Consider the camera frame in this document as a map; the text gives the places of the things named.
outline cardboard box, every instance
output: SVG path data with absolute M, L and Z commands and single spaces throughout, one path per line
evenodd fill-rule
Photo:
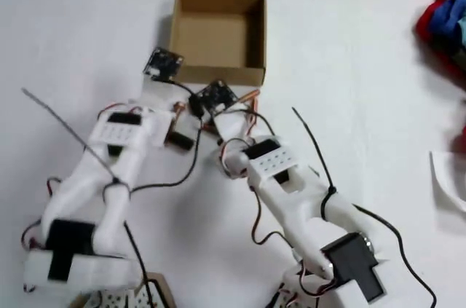
M 266 0 L 175 0 L 170 51 L 185 57 L 180 82 L 261 86 Z

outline white tablecloth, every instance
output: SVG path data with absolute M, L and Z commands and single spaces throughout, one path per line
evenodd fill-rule
M 267 72 L 259 109 L 320 172 L 291 111 L 320 142 L 339 191 L 402 232 L 439 307 L 464 300 L 466 220 L 435 192 L 430 150 L 465 123 L 463 91 L 426 62 L 412 26 L 432 0 L 267 0 Z M 0 0 L 0 296 L 6 307 L 63 307 L 66 295 L 22 292 L 20 233 L 42 214 L 45 179 L 66 176 L 82 147 L 21 94 L 26 86 L 83 136 L 99 109 L 137 98 L 154 45 L 166 45 L 173 0 Z M 262 307 L 293 264 L 279 239 L 250 241 L 254 196 L 228 181 L 203 138 L 193 176 L 133 197 L 128 221 L 151 271 L 180 307 Z M 143 181 L 174 181 L 190 156 L 154 151 Z M 275 229 L 268 210 L 260 233 Z M 395 238 L 387 232 L 392 255 Z M 414 285 L 416 302 L 430 297 Z

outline cable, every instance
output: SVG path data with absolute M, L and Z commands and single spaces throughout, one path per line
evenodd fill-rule
M 197 137 L 196 137 L 196 145 L 194 146 L 194 156 L 192 159 L 191 166 L 189 167 L 188 172 L 186 175 L 180 179 L 179 181 L 172 182 L 172 183 L 151 183 L 151 184 L 144 184 L 142 186 L 136 186 L 130 194 L 136 193 L 137 191 L 144 190 L 144 189 L 149 189 L 149 188 L 164 188 L 164 187 L 172 187 L 172 186 L 179 186 L 182 184 L 186 179 L 189 178 L 189 176 L 192 174 L 192 171 L 194 170 L 194 167 L 196 166 L 197 162 L 197 155 L 199 153 L 199 142 L 200 142 L 200 137 L 201 137 L 201 132 L 202 128 L 200 128 L 197 131 Z
M 274 231 L 274 232 L 270 232 L 268 233 L 262 240 L 257 240 L 256 239 L 256 230 L 257 230 L 257 227 L 259 225 L 259 221 L 261 220 L 261 216 L 262 216 L 262 205 L 261 205 L 261 200 L 259 199 L 259 196 L 257 195 L 257 191 L 253 191 L 254 195 L 256 196 L 256 200 L 257 200 L 257 216 L 256 216 L 256 220 L 254 221 L 254 225 L 253 225 L 253 228 L 251 230 L 251 233 L 250 233 L 250 237 L 253 239 L 253 242 L 256 244 L 256 245 L 263 245 L 267 242 L 267 240 L 274 234 L 278 235 L 279 237 L 281 237 L 286 243 L 288 246 L 290 246 L 290 248 L 293 250 L 293 246 L 291 246 L 290 242 L 288 240 L 286 240 L 285 236 L 280 233 L 279 231 Z
M 386 226 L 396 236 L 396 239 L 398 241 L 398 247 L 400 248 L 401 259 L 403 259 L 403 263 L 405 264 L 406 268 L 411 273 L 411 275 L 414 277 L 414 279 L 416 279 L 417 282 L 419 284 L 421 284 L 422 287 L 424 287 L 428 293 L 430 293 L 430 295 L 432 296 L 432 300 L 433 300 L 430 308 L 434 308 L 437 305 L 437 296 L 435 295 L 432 288 L 430 288 L 430 286 L 414 271 L 414 269 L 412 268 L 412 266 L 408 262 L 408 259 L 406 258 L 404 244 L 403 244 L 403 238 L 401 237 L 401 234 L 398 231 L 398 229 L 396 229 L 389 221 L 385 220 L 381 216 L 379 216 L 379 215 L 377 215 L 377 214 L 375 214 L 375 213 L 373 213 L 373 212 L 371 212 L 369 210 L 366 210 L 365 208 L 362 208 L 359 205 L 354 205 L 354 206 L 360 212 L 362 212 L 362 213 L 366 214 L 367 216 L 372 217 L 376 221 L 382 223 L 384 226 Z
M 153 307 L 154 301 L 152 300 L 152 293 L 149 287 L 149 278 L 147 277 L 147 271 L 146 271 L 146 267 L 144 266 L 141 253 L 139 252 L 139 249 L 138 249 L 138 246 L 136 245 L 133 234 L 131 234 L 130 227 L 128 226 L 128 223 L 126 221 L 123 223 L 123 226 L 125 226 L 125 230 L 126 230 L 126 233 L 128 234 L 128 237 L 130 238 L 131 245 L 134 249 L 134 252 L 136 253 L 136 256 L 138 257 L 139 265 L 141 266 L 141 270 L 143 271 L 143 280 L 144 280 L 144 285 L 146 286 L 147 299 L 150 302 L 149 305 Z
M 102 303 L 103 303 L 102 291 L 97 291 L 97 295 L 99 296 L 99 303 L 98 303 L 97 306 L 95 306 L 93 308 L 101 308 L 102 307 Z
M 164 79 L 151 79 L 152 81 L 154 82 L 162 82 L 162 83 L 165 83 L 165 84 L 173 84 L 175 86 L 178 86 L 182 89 L 184 89 L 185 91 L 189 92 L 190 95 L 196 95 L 196 93 L 194 93 L 189 87 L 185 86 L 184 84 L 181 84 L 180 82 L 176 82 L 176 81 L 173 81 L 173 80 L 164 80 Z
M 113 173 L 113 171 L 111 170 L 111 168 L 102 160 L 101 157 L 99 157 L 97 155 L 97 153 L 94 151 L 94 149 L 92 149 L 81 137 L 79 137 L 79 135 L 71 128 L 70 125 L 68 125 L 68 123 L 63 120 L 60 115 L 58 115 L 52 108 L 50 108 L 50 106 L 48 106 L 46 103 L 44 103 L 42 100 L 38 99 L 34 94 L 32 94 L 31 92 L 29 92 L 26 88 L 22 88 L 21 89 L 23 91 L 23 93 L 25 95 L 27 95 L 32 101 L 34 101 L 36 104 L 39 104 L 42 108 L 44 108 L 45 110 L 47 110 L 54 118 L 56 118 L 57 121 L 59 121 L 59 123 L 61 123 L 61 125 L 78 141 L 80 142 L 80 144 L 83 145 L 83 147 L 86 148 L 86 150 L 89 151 L 89 153 L 91 153 L 94 158 L 97 159 L 97 161 L 99 161 L 99 163 L 103 166 L 103 168 L 105 168 L 108 173 L 111 175 L 111 177 L 113 179 L 118 179 L 115 174 Z
M 303 124 L 304 128 L 306 129 L 307 134 L 312 139 L 315 150 L 317 151 L 317 155 L 319 156 L 320 163 L 322 164 L 323 169 L 325 171 L 325 174 L 327 175 L 328 184 L 330 184 L 330 186 L 334 187 L 332 178 L 330 177 L 330 173 L 328 172 L 327 164 L 325 163 L 325 160 L 323 159 L 322 152 L 320 151 L 319 145 L 317 144 L 317 141 L 316 141 L 314 135 L 312 134 L 311 130 L 309 129 L 309 126 L 304 121 L 304 119 L 301 117 L 301 115 L 299 115 L 299 112 L 294 107 L 292 107 L 292 109 L 293 109 L 294 113 L 296 114 L 296 116 L 298 117 L 298 119 Z
M 322 203 L 320 204 L 320 212 L 321 212 L 321 216 L 322 218 L 324 219 L 325 217 L 325 205 L 326 203 L 329 201 L 329 199 L 332 197 L 332 195 L 336 194 L 336 189 L 335 187 L 333 186 L 333 183 L 331 181 L 331 177 L 330 177 L 330 173 L 328 172 L 327 170 L 327 166 L 325 165 L 325 161 L 323 159 L 323 156 L 322 156 L 322 153 L 320 152 L 320 149 L 319 149 L 319 146 L 317 144 L 317 141 L 315 140 L 314 138 L 314 135 L 311 133 L 311 130 L 309 129 L 309 126 L 307 125 L 307 123 L 303 120 L 303 118 L 301 117 L 301 115 L 299 115 L 298 111 L 295 109 L 295 108 L 292 108 L 294 113 L 296 114 L 296 116 L 301 120 L 301 122 L 303 123 L 304 125 L 304 128 L 306 128 L 306 131 L 307 133 L 309 134 L 309 136 L 311 137 L 312 139 L 312 142 L 315 146 L 315 149 L 317 151 L 317 154 L 319 155 L 319 158 L 320 158 L 320 162 L 322 163 L 322 166 L 324 167 L 324 170 L 325 170 L 325 174 L 327 175 L 327 178 L 328 178 L 328 182 L 330 184 L 330 188 L 328 189 L 328 193 L 327 195 L 325 196 L 325 198 L 323 199 Z M 426 291 L 432 296 L 432 299 L 433 299 L 433 302 L 432 302 L 432 305 L 430 306 L 430 308 L 434 308 L 436 305 L 437 305 L 437 296 L 435 295 L 434 291 L 432 290 L 432 288 L 430 288 L 430 286 L 428 286 L 426 284 L 426 282 L 414 271 L 414 269 L 411 267 L 410 263 L 408 262 L 408 259 L 406 258 L 406 254 L 405 254 L 405 250 L 404 250 L 404 245 L 403 245 L 403 238 L 401 237 L 401 234 L 400 232 L 391 224 L 389 223 L 388 221 L 386 221 L 385 219 L 383 219 L 381 216 L 369 211 L 369 210 L 366 210 L 365 208 L 362 208 L 361 206 L 358 206 L 358 205 L 354 205 L 360 212 L 366 214 L 367 216 L 370 216 L 372 217 L 373 219 L 375 219 L 376 221 L 382 223 L 384 226 L 386 226 L 397 238 L 397 241 L 398 241 L 398 246 L 400 248 L 400 255 L 401 255 L 401 258 L 403 259 L 403 263 L 405 264 L 406 268 L 408 269 L 408 271 L 411 273 L 411 275 L 414 277 L 414 279 L 417 280 L 417 282 L 419 284 L 422 285 L 423 288 L 426 289 Z
M 225 164 L 225 153 L 226 153 L 226 146 L 228 146 L 228 144 L 232 141 L 239 141 L 239 142 L 244 143 L 247 147 L 250 146 L 250 144 L 247 141 L 245 141 L 242 138 L 238 138 L 238 137 L 230 138 L 229 140 L 223 143 L 223 146 L 220 149 L 220 156 L 218 158 L 220 159 L 220 164 L 222 168 L 224 169 L 224 172 L 229 177 L 231 177 L 232 174 L 230 173 L 229 168 Z
M 336 194 L 336 188 L 334 186 L 329 186 L 327 194 L 324 196 L 322 202 L 320 203 L 320 217 L 324 221 L 327 221 L 327 215 L 325 214 L 325 207 L 327 206 L 327 202 L 330 200 L 330 198 L 334 194 Z
M 295 292 L 292 297 L 285 303 L 285 308 L 290 308 L 293 303 L 298 301 L 298 293 Z
M 262 121 L 264 121 L 265 124 L 267 125 L 267 128 L 269 129 L 270 133 L 272 135 L 275 135 L 275 131 L 272 128 L 272 126 L 270 125 L 269 121 L 264 117 L 264 115 L 258 113 L 257 111 L 254 111 L 254 110 L 251 110 L 251 109 L 235 109 L 235 110 L 222 111 L 220 114 L 232 114 L 232 113 L 237 113 L 239 111 L 241 111 L 243 113 L 246 113 L 246 114 L 254 115 L 255 117 L 261 118 Z
M 52 186 L 50 185 L 50 182 L 56 182 L 56 183 L 61 183 L 61 179 L 58 178 L 58 177 L 49 177 L 47 178 L 47 190 L 49 192 L 49 195 L 50 197 L 52 197 L 53 195 L 53 190 L 52 190 Z
M 335 285 L 335 278 L 333 278 L 328 284 L 321 285 L 318 289 L 317 292 L 311 292 L 308 291 L 303 284 L 303 279 L 304 276 L 306 276 L 306 267 L 304 266 L 304 261 L 301 261 L 301 274 L 299 275 L 299 286 L 303 290 L 305 294 L 311 297 L 321 297 L 324 293 L 332 289 Z
M 32 229 L 32 228 L 35 228 L 37 226 L 39 226 L 41 224 L 41 219 L 39 218 L 37 221 L 29 224 L 26 229 L 24 229 L 23 233 L 21 234 L 21 245 L 23 246 L 23 249 L 25 251 L 29 251 L 30 249 L 32 248 L 40 248 L 41 245 L 34 239 L 34 238 L 31 238 L 29 240 L 29 246 L 26 244 L 26 235 L 27 233 Z
M 99 114 L 97 114 L 97 120 L 99 120 L 100 116 L 107 110 L 111 109 L 111 108 L 114 108 L 115 106 L 126 106 L 127 104 L 126 103 L 113 103 L 113 104 L 110 104 L 109 106 L 106 106 L 105 108 L 103 108 L 101 111 L 99 111 Z

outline black circuit board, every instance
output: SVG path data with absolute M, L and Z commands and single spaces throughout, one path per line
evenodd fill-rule
M 222 80 L 215 80 L 197 93 L 201 104 L 211 116 L 220 114 L 238 101 L 232 89 Z
M 156 47 L 143 72 L 153 80 L 168 80 L 176 76 L 183 61 L 181 55 Z

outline blue fabric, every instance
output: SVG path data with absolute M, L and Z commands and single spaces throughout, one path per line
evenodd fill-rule
M 466 0 L 446 0 L 434 11 L 429 22 L 430 33 L 445 36 L 452 44 L 461 46 L 463 33 L 458 21 L 462 19 L 465 11 Z

